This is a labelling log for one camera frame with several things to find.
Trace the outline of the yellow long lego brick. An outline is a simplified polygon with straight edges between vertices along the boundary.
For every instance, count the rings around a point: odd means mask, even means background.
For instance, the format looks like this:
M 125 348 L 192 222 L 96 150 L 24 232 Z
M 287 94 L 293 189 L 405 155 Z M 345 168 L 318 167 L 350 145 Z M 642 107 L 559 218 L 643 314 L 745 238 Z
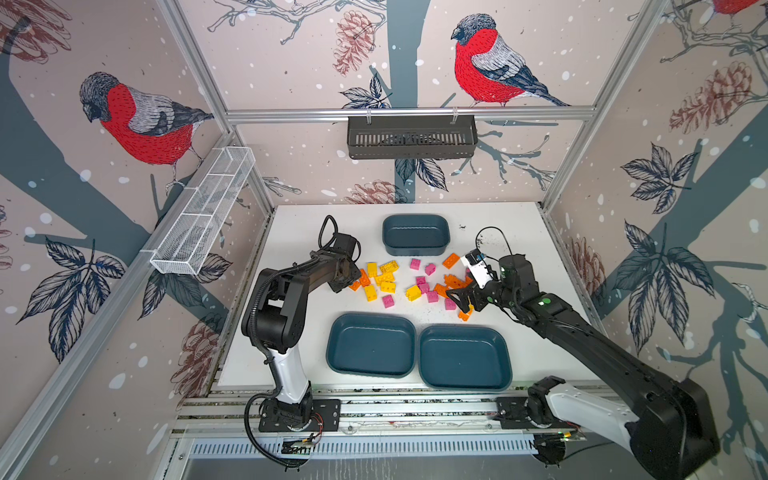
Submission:
M 394 273 L 398 269 L 399 269 L 399 265 L 395 260 L 391 260 L 389 262 L 386 262 L 380 265 L 380 270 L 382 274 Z

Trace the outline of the yellow square lego brick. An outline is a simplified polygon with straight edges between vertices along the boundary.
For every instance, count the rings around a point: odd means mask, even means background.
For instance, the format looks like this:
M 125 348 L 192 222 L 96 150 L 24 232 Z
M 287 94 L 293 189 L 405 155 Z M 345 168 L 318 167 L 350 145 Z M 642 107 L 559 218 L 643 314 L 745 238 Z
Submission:
M 413 285 L 406 290 L 406 298 L 413 302 L 422 296 L 422 290 L 419 285 Z

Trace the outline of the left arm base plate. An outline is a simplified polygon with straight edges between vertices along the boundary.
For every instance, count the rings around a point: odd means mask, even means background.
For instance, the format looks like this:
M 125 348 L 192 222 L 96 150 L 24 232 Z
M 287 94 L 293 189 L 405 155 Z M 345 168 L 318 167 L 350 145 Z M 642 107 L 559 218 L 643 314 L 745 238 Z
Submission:
M 336 432 L 341 402 L 338 399 L 310 399 L 298 404 L 266 400 L 260 409 L 261 433 Z

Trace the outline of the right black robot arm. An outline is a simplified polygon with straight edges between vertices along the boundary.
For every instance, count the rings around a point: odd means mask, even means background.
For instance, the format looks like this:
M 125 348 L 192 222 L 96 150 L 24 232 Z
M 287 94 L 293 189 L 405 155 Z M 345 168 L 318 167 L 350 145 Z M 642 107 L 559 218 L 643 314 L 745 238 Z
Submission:
M 629 451 L 655 479 L 685 479 L 721 451 L 706 391 L 676 381 L 621 349 L 565 300 L 540 290 L 522 254 L 498 259 L 497 271 L 474 249 L 461 259 L 469 283 L 449 289 L 463 313 L 493 305 L 513 321 L 561 347 L 620 398 L 611 402 L 548 376 L 528 389 L 527 415 L 536 426 L 572 423 Z

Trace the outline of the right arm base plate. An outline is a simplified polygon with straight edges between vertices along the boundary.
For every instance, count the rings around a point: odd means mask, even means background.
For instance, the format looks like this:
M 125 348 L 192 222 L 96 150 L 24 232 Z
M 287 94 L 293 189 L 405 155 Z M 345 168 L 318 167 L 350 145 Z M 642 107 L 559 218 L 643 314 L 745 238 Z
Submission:
M 497 414 L 494 417 L 504 430 L 554 429 L 558 431 L 577 430 L 568 422 L 556 419 L 535 420 L 531 417 L 528 398 L 522 396 L 502 396 L 495 399 Z

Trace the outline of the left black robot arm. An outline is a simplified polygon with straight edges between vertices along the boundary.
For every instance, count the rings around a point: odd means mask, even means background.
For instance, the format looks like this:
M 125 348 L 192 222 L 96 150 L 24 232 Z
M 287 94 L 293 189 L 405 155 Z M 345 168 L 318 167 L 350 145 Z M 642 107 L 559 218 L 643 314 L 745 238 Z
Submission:
M 297 344 L 303 334 L 308 297 L 327 285 L 335 293 L 361 278 L 356 265 L 360 242 L 334 232 L 331 239 L 309 254 L 309 259 L 275 270 L 266 268 L 256 277 L 241 332 L 265 356 L 273 377 L 274 391 L 268 395 L 268 423 L 300 429 L 311 422 L 311 382 L 304 373 Z

